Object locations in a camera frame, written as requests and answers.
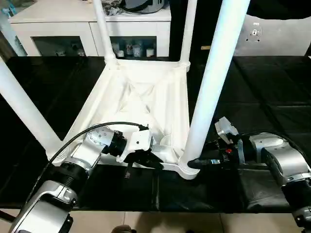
white cabinet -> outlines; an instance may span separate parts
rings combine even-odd
[[[124,51],[125,43],[140,43],[142,57],[152,49],[169,56],[169,6],[153,14],[106,16],[111,41]],[[93,4],[81,0],[40,0],[9,19],[29,56],[103,56]]]
[[[52,56],[54,52],[69,49],[98,56],[87,22],[13,23],[12,27],[28,56]]]
[[[90,22],[91,31],[94,37],[96,49],[99,56],[104,55],[104,48],[99,33],[97,22]],[[170,22],[108,22],[107,27],[112,42],[114,37],[117,40],[128,40],[134,37],[139,40],[154,40],[153,49],[158,57],[168,57],[170,47]]]

white cylindrical leg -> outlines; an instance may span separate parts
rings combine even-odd
[[[185,171],[197,171],[189,168],[187,163],[201,155],[249,2],[250,0],[223,0],[185,152],[179,160],[179,165]]]
[[[62,146],[62,141],[36,108],[1,57],[0,93],[43,146],[47,154],[55,153]]]
[[[191,49],[193,26],[195,20],[197,0],[188,0],[187,15],[184,29],[183,44],[181,47],[180,62],[188,63]]]
[[[104,46],[104,57],[106,60],[115,59],[116,56],[112,50],[112,45],[110,41],[109,31],[107,29],[106,21],[105,21],[105,13],[102,6],[101,0],[93,0],[97,23],[99,26],[99,31],[101,34],[103,46]]]

black cloth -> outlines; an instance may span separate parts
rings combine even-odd
[[[206,58],[191,61],[190,118]],[[27,94],[63,138],[104,68],[99,57],[24,57],[7,63]],[[311,60],[308,57],[235,57],[214,120],[226,116],[239,132],[285,133],[311,158]],[[19,208],[46,164],[40,144],[1,99],[3,166],[0,207]],[[16,135],[23,135],[17,142]],[[207,140],[215,139],[213,125]],[[264,168],[202,169],[191,181],[172,171],[97,166],[79,198],[78,209],[116,211],[289,212]]]

black cable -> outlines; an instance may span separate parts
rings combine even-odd
[[[107,122],[107,123],[102,123],[102,124],[98,124],[98,125],[94,125],[92,127],[87,128],[86,130],[83,130],[82,132],[78,133],[76,136],[72,137],[72,139],[70,139],[65,145],[62,146],[61,149],[58,150],[58,152],[55,153],[55,155],[48,161],[48,163],[46,164],[46,166],[43,168],[41,174],[38,176],[31,192],[29,193],[25,204],[30,200],[32,194],[34,193],[34,190],[37,186],[37,184],[39,183],[41,177],[43,176],[43,174],[45,173],[45,171],[48,169],[48,167],[52,164],[52,162],[57,158],[57,156],[67,147],[69,146],[75,139],[77,139],[78,137],[84,135],[85,133],[92,131],[96,128],[100,128],[102,126],[108,126],[108,125],[133,125],[133,126],[137,126],[139,127],[139,130],[147,130],[148,127],[140,125],[140,124],[136,124],[136,123],[132,123],[132,122],[123,122],[123,121],[116,121],[116,122]]]

